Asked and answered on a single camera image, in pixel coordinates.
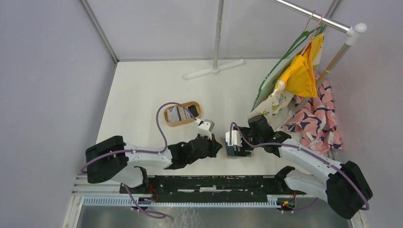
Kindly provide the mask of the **wooden card tray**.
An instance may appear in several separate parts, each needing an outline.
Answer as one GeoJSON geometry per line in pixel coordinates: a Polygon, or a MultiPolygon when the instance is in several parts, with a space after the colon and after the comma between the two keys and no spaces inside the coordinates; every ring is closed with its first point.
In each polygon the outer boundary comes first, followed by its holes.
{"type": "Polygon", "coordinates": [[[238,156],[237,157],[251,157],[251,152],[249,148],[239,147],[238,156]]]}

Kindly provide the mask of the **tan oval card holder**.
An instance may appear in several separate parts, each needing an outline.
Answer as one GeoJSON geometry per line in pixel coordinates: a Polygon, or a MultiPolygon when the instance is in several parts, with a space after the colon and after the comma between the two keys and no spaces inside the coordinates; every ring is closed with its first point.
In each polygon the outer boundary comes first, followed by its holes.
{"type": "MultiPolygon", "coordinates": [[[[202,109],[201,106],[196,102],[196,101],[190,101],[183,103],[183,106],[185,106],[191,114],[196,117],[200,118],[202,115],[202,109]]],[[[194,121],[192,116],[188,111],[186,111],[183,107],[180,105],[171,105],[164,110],[164,118],[166,123],[170,127],[176,127],[179,125],[184,125],[184,124],[189,124],[194,121]]]]}

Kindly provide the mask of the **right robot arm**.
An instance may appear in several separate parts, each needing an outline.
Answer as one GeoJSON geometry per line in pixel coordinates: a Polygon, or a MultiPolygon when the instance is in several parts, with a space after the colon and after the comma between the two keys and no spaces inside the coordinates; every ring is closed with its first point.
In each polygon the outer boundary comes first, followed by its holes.
{"type": "Polygon", "coordinates": [[[274,186],[281,194],[290,190],[307,193],[327,202],[345,219],[351,219],[360,210],[370,209],[373,192],[356,163],[341,163],[319,155],[288,133],[274,131],[262,115],[249,119],[246,128],[232,122],[225,142],[231,149],[263,148],[265,152],[303,168],[304,171],[299,171],[287,166],[276,174],[274,186]]]}

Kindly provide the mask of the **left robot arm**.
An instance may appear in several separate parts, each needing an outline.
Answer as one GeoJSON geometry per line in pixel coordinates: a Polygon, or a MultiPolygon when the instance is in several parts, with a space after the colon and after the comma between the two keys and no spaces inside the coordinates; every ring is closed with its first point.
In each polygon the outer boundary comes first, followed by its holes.
{"type": "Polygon", "coordinates": [[[141,194],[149,189],[147,167],[183,169],[197,160],[215,158],[221,148],[214,136],[197,135],[188,142],[168,145],[162,152],[159,148],[147,150],[125,143],[123,137],[117,135],[87,148],[86,164],[81,171],[86,173],[90,184],[115,181],[141,194]]]}

